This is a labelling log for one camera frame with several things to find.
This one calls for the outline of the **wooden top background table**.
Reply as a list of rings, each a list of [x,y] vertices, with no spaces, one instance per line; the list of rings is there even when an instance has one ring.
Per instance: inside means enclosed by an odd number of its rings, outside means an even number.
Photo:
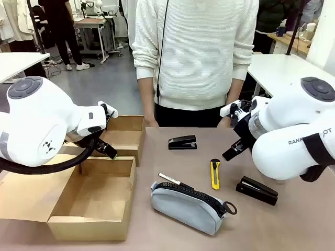
[[[283,52],[273,52],[274,54],[283,54],[287,52],[287,49],[289,47],[292,38],[291,33],[285,33],[283,34],[282,37],[278,37],[275,33],[271,33],[267,36],[275,41],[276,50],[278,49],[281,49],[281,51],[283,50]],[[295,37],[291,48],[291,54],[307,56],[311,44],[312,44],[311,40],[306,40],[302,36]]]

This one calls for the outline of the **yellow utility knife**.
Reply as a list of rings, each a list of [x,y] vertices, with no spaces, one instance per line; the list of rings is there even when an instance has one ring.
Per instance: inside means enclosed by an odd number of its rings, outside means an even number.
[[[213,190],[219,190],[219,166],[221,162],[219,159],[212,159],[210,161],[211,187]]]

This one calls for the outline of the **background person in dark jacket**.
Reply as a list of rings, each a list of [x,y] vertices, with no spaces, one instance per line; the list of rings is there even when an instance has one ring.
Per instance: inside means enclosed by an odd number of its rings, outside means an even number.
[[[259,10],[254,34],[254,52],[269,54],[272,39],[267,35],[276,32],[284,19],[294,14],[300,0],[259,0]]]

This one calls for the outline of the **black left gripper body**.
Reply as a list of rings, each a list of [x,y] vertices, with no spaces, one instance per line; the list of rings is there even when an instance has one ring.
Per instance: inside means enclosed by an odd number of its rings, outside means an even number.
[[[65,153],[82,153],[94,141],[93,150],[100,153],[105,152],[105,142],[100,139],[103,130],[91,133],[88,136],[80,136],[78,133],[70,132],[65,137]]]

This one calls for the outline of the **black stand pole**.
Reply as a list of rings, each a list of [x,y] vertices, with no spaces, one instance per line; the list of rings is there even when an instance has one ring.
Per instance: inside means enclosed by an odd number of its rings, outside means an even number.
[[[295,41],[295,38],[296,38],[296,34],[297,34],[297,31],[298,31],[299,23],[300,23],[302,15],[303,15],[303,9],[304,9],[304,6],[305,6],[305,2],[306,2],[306,0],[300,0],[298,14],[297,14],[297,18],[296,18],[296,21],[295,21],[293,34],[292,34],[288,49],[285,53],[285,55],[287,55],[287,56],[290,56],[290,54],[291,54],[291,50],[292,50],[292,47],[293,47],[293,44],[294,44],[294,41]]]
[[[41,36],[39,34],[37,23],[35,21],[35,16],[34,16],[34,13],[33,13],[33,10],[32,10],[31,2],[30,2],[30,0],[26,0],[26,2],[27,2],[28,9],[29,9],[30,18],[32,20],[33,28],[34,28],[34,31],[35,31],[35,37],[36,37],[40,52],[42,54],[45,54],[46,52],[45,52],[44,46],[42,44],[42,40],[41,40]]]

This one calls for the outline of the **standing person in black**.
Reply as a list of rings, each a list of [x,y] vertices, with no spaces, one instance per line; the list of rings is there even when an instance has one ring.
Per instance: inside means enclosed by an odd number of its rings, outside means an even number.
[[[69,0],[38,0],[38,4],[46,14],[54,42],[66,70],[72,70],[68,49],[70,49],[73,60],[76,63],[76,70],[82,71],[89,69],[90,65],[82,62]]]

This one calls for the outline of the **white side table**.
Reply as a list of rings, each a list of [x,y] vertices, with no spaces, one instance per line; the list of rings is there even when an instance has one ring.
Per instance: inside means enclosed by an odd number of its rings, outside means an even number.
[[[48,57],[50,53],[0,52],[0,85]]]
[[[335,77],[296,55],[254,54],[248,73],[256,81],[253,96],[261,89],[273,96],[303,77],[317,77],[335,89]]]

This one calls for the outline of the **person in white sweater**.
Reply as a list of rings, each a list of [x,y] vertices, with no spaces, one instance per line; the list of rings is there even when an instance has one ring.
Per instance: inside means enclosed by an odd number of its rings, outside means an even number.
[[[137,80],[153,78],[159,127],[217,128],[251,64],[259,0],[138,0]]]

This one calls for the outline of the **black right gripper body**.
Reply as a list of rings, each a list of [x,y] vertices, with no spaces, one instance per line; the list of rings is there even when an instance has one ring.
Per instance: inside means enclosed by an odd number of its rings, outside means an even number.
[[[240,137],[234,143],[236,148],[253,148],[256,138],[251,134],[249,129],[250,113],[245,115],[234,127],[234,132]]]

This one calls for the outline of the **black stapler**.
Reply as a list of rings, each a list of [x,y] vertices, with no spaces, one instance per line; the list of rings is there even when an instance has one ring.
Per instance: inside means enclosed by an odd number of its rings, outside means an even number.
[[[236,191],[272,206],[278,200],[277,191],[247,176],[243,176],[237,183]]]
[[[169,150],[196,150],[196,136],[195,135],[186,135],[179,136],[176,138],[169,139],[168,141]]]

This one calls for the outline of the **person's left forearm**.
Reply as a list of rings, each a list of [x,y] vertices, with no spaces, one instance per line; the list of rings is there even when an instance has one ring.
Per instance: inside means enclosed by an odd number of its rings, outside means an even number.
[[[243,87],[243,83],[243,80],[234,78],[232,79],[231,86],[226,97],[226,106],[238,100]]]

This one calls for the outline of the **hanging white garment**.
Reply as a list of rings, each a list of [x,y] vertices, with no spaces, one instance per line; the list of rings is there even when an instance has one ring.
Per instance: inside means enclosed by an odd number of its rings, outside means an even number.
[[[34,39],[26,0],[0,0],[0,38],[8,43]]]

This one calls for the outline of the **grey zipper pencil case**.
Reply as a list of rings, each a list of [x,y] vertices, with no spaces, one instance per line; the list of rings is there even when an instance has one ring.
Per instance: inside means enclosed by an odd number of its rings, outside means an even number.
[[[152,207],[194,229],[215,235],[226,214],[237,214],[229,201],[171,182],[154,182],[151,185]]]

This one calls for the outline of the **open brown cardboard box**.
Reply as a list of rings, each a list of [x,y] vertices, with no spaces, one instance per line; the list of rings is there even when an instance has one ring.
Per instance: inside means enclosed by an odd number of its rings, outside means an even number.
[[[46,223],[60,241],[124,241],[136,169],[133,156],[99,156],[53,174],[7,173],[0,220]]]
[[[117,151],[116,161],[133,157],[140,167],[145,136],[144,116],[119,115],[110,120],[100,138]]]

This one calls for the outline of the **person's right forearm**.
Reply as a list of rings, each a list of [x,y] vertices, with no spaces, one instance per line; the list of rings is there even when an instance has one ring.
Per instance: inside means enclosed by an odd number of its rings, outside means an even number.
[[[141,78],[138,86],[142,99],[142,110],[144,116],[154,116],[153,78]]]

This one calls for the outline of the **person's right hand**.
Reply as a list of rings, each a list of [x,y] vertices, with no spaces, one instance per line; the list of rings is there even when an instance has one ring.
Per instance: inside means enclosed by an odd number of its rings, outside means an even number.
[[[154,116],[145,116],[144,117],[146,127],[159,127],[157,121],[155,120]]]

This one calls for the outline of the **white pen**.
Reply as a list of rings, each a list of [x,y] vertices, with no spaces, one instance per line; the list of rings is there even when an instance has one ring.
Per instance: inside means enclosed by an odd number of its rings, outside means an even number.
[[[161,178],[163,178],[163,179],[165,179],[165,180],[167,180],[167,181],[169,181],[169,182],[171,182],[171,183],[173,183],[173,184],[176,184],[176,185],[179,185],[181,187],[194,190],[193,187],[191,187],[191,186],[189,186],[189,185],[187,185],[185,183],[182,183],[181,181],[175,180],[174,178],[172,178],[172,177],[170,177],[168,175],[165,175],[163,173],[158,173],[158,176],[161,177]]]

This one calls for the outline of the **background work desk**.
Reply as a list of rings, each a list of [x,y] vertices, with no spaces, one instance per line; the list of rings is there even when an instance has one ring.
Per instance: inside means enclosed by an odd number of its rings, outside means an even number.
[[[106,62],[110,54],[122,56],[120,47],[115,42],[115,25],[112,18],[86,17],[75,21],[74,27],[79,31],[82,54],[100,57],[101,64]]]

